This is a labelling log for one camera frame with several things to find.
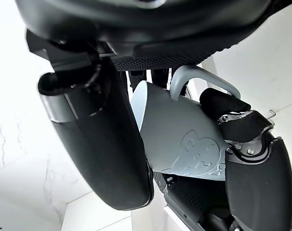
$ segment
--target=textured rubber surface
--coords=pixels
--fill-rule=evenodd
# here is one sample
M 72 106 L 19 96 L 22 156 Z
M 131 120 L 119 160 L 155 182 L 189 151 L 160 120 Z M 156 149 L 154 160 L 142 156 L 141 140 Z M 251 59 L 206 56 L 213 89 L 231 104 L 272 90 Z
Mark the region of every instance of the textured rubber surface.
M 290 4 L 292 0 L 274 0 L 259 20 L 238 30 L 198 34 L 164 43 L 141 44 L 134 48 L 133 57 L 116 56 L 113 63 L 119 71 L 178 68 L 186 64 L 199 64 L 215 52 L 238 44 L 268 17 Z
M 223 181 L 182 177 L 168 188 L 164 198 L 180 218 L 194 218 L 195 223 L 212 208 L 228 207 Z

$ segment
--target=black mechanical part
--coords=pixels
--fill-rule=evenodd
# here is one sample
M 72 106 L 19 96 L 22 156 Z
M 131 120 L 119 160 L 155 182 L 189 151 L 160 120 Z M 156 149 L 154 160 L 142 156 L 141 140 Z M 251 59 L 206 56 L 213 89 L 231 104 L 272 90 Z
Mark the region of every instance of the black mechanical part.
M 29 51 L 49 60 L 55 71 L 78 70 L 98 59 L 98 53 L 86 40 L 61 44 L 42 39 L 29 30 L 26 40 Z
M 283 140 L 273 140 L 270 152 L 259 165 L 226 161 L 230 210 L 244 231 L 292 227 L 292 169 Z
M 251 110 L 251 106 L 246 102 L 213 88 L 203 91 L 199 102 L 203 111 L 213 120 L 218 120 L 219 117 L 230 112 L 240 113 Z
M 148 205 L 152 170 L 126 85 L 110 59 L 45 74 L 38 89 L 60 139 L 96 194 L 118 210 Z
M 123 79 L 124 83 L 125 83 L 125 86 L 128 86 L 128 80 L 127 80 L 127 75 L 126 75 L 126 72 L 125 71 L 120 71 L 119 72 L 119 76 L 121 79 Z
M 164 198 L 192 231 L 204 231 L 203 225 L 221 227 L 223 217 L 230 214 L 223 181 L 179 177 Z
M 16 3 L 36 35 L 106 42 L 115 53 L 116 68 L 128 71 L 200 63 L 239 43 L 292 0 L 167 0 L 155 10 L 97 0 Z
M 244 231 L 289 231 L 292 170 L 283 140 L 269 132 L 273 125 L 258 112 L 245 111 L 248 104 L 216 90 L 206 90 L 200 102 L 233 145 L 226 151 L 226 191 L 235 220 Z
M 267 127 L 273 125 L 257 111 L 252 111 L 241 119 L 226 121 L 219 125 L 224 140 L 242 143 L 252 141 Z
M 154 180 L 157 183 L 160 191 L 165 193 L 168 187 L 172 185 L 176 180 L 178 180 L 178 176 L 154 172 Z
M 167 81 L 169 80 L 169 69 L 151 70 L 152 83 L 166 89 Z
M 146 70 L 144 70 L 144 71 L 128 71 L 128 73 L 129 73 L 130 84 L 131 84 L 133 91 L 135 91 L 135 88 L 137 87 L 137 85 L 141 81 L 147 80 Z

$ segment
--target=metal screw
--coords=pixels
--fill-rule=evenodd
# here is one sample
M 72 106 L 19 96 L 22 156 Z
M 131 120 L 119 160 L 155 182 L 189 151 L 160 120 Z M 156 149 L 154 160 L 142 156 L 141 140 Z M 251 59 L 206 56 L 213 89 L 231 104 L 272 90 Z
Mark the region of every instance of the metal screw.
M 227 153 L 230 154 L 230 155 L 234 153 L 233 150 L 232 150 L 231 148 L 228 148 L 226 151 L 227 151 Z
M 223 116 L 222 119 L 223 119 L 223 121 L 227 121 L 228 116 Z
M 241 145 L 240 145 L 239 143 L 236 143 L 234 146 L 235 146 L 235 148 L 236 148 L 237 150 L 240 150 L 240 149 L 241 149 Z
M 254 150 L 252 150 L 252 149 L 248 149 L 248 150 L 247 150 L 247 153 L 250 154 L 250 155 L 253 155 L 253 154 L 254 154 Z

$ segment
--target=black plastic housing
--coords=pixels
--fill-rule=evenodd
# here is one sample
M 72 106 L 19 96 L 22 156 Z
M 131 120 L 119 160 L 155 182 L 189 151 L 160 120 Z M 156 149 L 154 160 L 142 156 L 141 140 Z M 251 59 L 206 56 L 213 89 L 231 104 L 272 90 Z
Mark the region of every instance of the black plastic housing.
M 60 139 L 96 194 L 117 210 L 149 204 L 152 172 L 126 85 L 110 59 L 96 68 L 45 74 L 38 89 Z

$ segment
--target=cup handle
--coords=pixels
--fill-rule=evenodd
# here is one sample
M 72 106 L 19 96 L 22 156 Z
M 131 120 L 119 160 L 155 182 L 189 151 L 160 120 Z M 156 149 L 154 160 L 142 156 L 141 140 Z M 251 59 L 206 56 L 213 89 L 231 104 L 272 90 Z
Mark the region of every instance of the cup handle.
M 204 79 L 218 87 L 221 87 L 233 96 L 240 99 L 240 92 L 230 83 L 226 82 L 224 79 L 206 71 L 203 68 L 200 68 L 195 65 L 184 65 L 179 67 L 172 78 L 170 96 L 173 100 L 178 101 L 181 89 L 192 78 L 201 78 Z

